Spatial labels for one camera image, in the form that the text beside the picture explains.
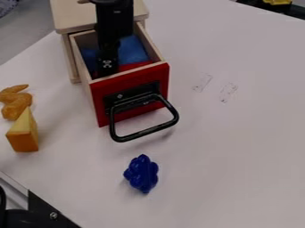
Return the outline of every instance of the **white sticker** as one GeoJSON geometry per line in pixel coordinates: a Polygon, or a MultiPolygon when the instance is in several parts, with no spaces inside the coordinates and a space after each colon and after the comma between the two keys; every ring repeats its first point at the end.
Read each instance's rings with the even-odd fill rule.
{"type": "Polygon", "coordinates": [[[193,86],[193,90],[197,93],[202,93],[204,88],[210,83],[210,81],[213,79],[212,75],[204,75],[201,76],[198,80],[197,85],[193,86]]]}
{"type": "Polygon", "coordinates": [[[227,103],[231,95],[235,93],[237,89],[237,85],[234,85],[233,83],[227,84],[220,92],[220,101],[223,103],[227,103]]]}

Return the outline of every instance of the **blue toy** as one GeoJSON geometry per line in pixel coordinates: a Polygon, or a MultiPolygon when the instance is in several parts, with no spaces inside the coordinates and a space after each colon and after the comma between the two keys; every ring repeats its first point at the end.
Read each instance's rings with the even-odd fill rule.
{"type": "MultiPolygon", "coordinates": [[[[85,64],[90,72],[96,71],[96,55],[97,49],[81,48],[80,52],[83,56],[85,64]]],[[[149,61],[150,58],[147,55],[141,40],[136,35],[130,37],[124,37],[120,40],[119,48],[119,65],[133,64],[143,61],[149,61]]]]}
{"type": "Polygon", "coordinates": [[[124,177],[129,180],[132,187],[142,193],[149,193],[158,182],[158,171],[158,165],[142,154],[131,160],[128,169],[124,172],[124,177]]]}

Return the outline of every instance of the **drawer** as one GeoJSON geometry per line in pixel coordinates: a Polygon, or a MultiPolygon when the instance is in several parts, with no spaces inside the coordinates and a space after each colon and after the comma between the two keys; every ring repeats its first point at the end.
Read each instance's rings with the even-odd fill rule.
{"type": "MultiPolygon", "coordinates": [[[[81,48],[97,49],[98,44],[95,31],[90,30],[70,35],[72,52],[76,61],[79,77],[86,91],[87,98],[95,110],[99,127],[108,125],[110,121],[109,113],[107,113],[107,105],[105,104],[105,99],[109,95],[118,94],[118,97],[121,97],[121,92],[125,93],[133,88],[155,84],[158,86],[160,94],[165,99],[168,98],[168,63],[164,60],[140,22],[135,22],[134,33],[140,38],[152,63],[98,79],[91,78],[80,51],[81,48]]],[[[116,114],[115,122],[162,107],[162,103],[152,102],[132,110],[126,110],[116,114]]]]}

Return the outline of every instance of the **yellow cheese wedge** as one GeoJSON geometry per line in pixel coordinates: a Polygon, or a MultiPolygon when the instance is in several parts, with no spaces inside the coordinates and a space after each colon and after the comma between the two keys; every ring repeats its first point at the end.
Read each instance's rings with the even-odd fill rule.
{"type": "Polygon", "coordinates": [[[6,137],[16,152],[38,151],[37,124],[29,107],[22,112],[6,137]]]}

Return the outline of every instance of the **wooden box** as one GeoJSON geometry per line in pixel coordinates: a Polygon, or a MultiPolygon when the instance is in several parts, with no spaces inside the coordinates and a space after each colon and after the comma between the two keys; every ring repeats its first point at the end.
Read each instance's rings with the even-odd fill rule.
{"type": "MultiPolygon", "coordinates": [[[[79,0],[50,0],[54,26],[62,35],[63,49],[71,83],[79,83],[78,69],[71,49],[69,35],[93,29],[96,24],[94,4],[80,4],[79,0]]],[[[134,19],[144,26],[148,10],[142,0],[134,0],[134,19]]]]}
{"type": "Polygon", "coordinates": [[[175,108],[167,101],[169,89],[169,65],[149,38],[144,20],[148,11],[142,0],[134,0],[134,34],[150,57],[148,65],[127,69],[108,77],[92,79],[80,49],[97,50],[95,6],[79,4],[78,0],[51,0],[56,31],[62,34],[70,80],[82,82],[87,98],[95,110],[99,127],[110,125],[111,138],[127,142],[174,126],[179,119],[175,108]],[[148,111],[167,107],[173,119],[143,131],[118,136],[115,122],[132,118],[148,111]]]}

